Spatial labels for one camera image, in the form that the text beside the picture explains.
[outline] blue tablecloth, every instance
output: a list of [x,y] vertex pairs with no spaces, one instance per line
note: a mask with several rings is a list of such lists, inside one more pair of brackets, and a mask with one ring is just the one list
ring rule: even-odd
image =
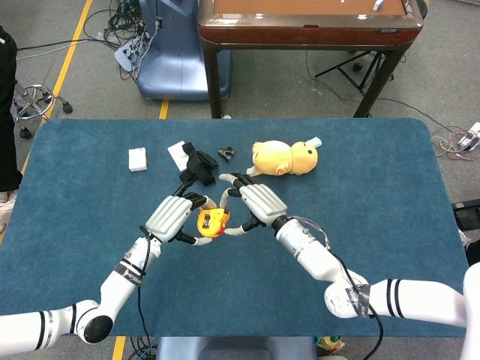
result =
[[[292,144],[318,136],[319,163],[307,175],[259,180],[290,215],[318,222],[333,251],[371,283],[385,278],[441,281],[461,291],[467,261],[427,128],[411,118],[288,120],[53,120],[34,139],[4,243],[0,314],[63,308],[99,299],[100,285],[163,198],[179,185],[167,147],[191,141],[220,172],[251,166],[256,140]],[[128,149],[145,146],[148,170],[128,169]],[[216,155],[232,146],[229,163]],[[219,200],[228,185],[192,191]],[[230,226],[248,218],[232,200]],[[197,233],[197,214],[185,227]],[[148,330],[157,336],[377,335],[367,319],[338,319],[317,282],[258,228],[191,247],[174,242],[142,287]],[[461,336],[446,325],[384,318],[387,336]],[[113,335],[141,335],[137,297]]]

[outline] white robotic hand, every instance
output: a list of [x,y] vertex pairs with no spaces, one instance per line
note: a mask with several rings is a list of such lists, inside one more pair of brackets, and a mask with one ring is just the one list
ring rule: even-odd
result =
[[104,340],[119,311],[160,256],[162,244],[174,239],[192,245],[211,241],[182,232],[193,209],[216,207],[206,196],[183,195],[191,184],[184,183],[168,196],[148,219],[146,228],[140,227],[145,237],[135,241],[102,283],[100,304],[84,300],[58,310],[0,316],[0,357],[51,347],[63,334],[78,335],[88,344]]
[[[272,227],[277,240],[316,280],[348,281],[339,261],[298,220],[287,217],[287,205],[270,187],[258,184],[249,175],[237,173],[221,174],[219,179],[235,186],[223,192],[220,207],[225,207],[230,197],[240,197],[252,213],[252,218],[240,227],[225,229],[227,235],[241,235],[259,225]],[[357,284],[367,283],[354,271],[349,273]]]

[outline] wooden table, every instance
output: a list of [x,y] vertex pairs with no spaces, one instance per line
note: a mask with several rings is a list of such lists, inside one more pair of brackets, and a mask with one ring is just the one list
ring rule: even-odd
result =
[[211,117],[222,115],[217,53],[224,49],[382,52],[385,60],[354,115],[366,117],[423,26],[415,0],[373,6],[374,0],[200,0]]

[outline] floor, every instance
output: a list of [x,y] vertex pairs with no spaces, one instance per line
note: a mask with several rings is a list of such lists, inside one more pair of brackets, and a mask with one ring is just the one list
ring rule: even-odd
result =
[[[88,13],[108,7],[108,0],[94,1]],[[3,0],[0,23],[16,39],[19,47],[70,40],[84,8],[83,1]],[[88,22],[92,34],[102,32],[105,16]],[[480,114],[480,7],[456,0],[436,0],[430,4],[424,29],[406,54],[406,62],[395,71],[395,81],[384,89],[382,97],[406,102],[444,125],[470,128]],[[19,57],[49,49],[23,51]],[[41,83],[53,88],[67,50],[18,61],[17,79],[24,85]],[[360,95],[338,73],[330,73],[322,83],[310,80],[311,73],[334,65],[349,54],[344,52],[237,51],[234,53],[233,88],[224,101],[224,112],[234,118],[349,117]],[[81,43],[76,47],[60,91],[70,101],[75,118],[120,119],[156,118],[160,101],[142,98],[133,81],[121,80],[113,51],[99,43]],[[428,117],[399,103],[378,100],[371,114],[375,117],[415,117],[433,133],[440,126]],[[65,116],[57,106],[52,117]],[[168,104],[168,119],[204,119],[209,117],[206,102]],[[32,132],[38,120],[26,124]],[[31,140],[16,133],[18,164],[21,168]],[[477,163],[439,158],[439,166],[452,202],[480,198],[480,168]],[[52,349],[12,356],[7,359],[110,359],[115,338],[88,346],[76,337],[63,337]],[[374,339],[349,338],[343,354],[361,359]],[[460,339],[390,338],[385,339],[375,359],[457,359]],[[128,359],[127,345],[123,359]]]

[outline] stuffed chick toy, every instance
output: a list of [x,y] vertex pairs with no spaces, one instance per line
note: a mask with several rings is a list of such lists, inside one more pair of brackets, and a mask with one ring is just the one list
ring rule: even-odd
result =
[[318,161],[317,149],[308,142],[296,142],[292,146],[277,140],[255,142],[252,152],[253,166],[247,169],[250,176],[306,174]]

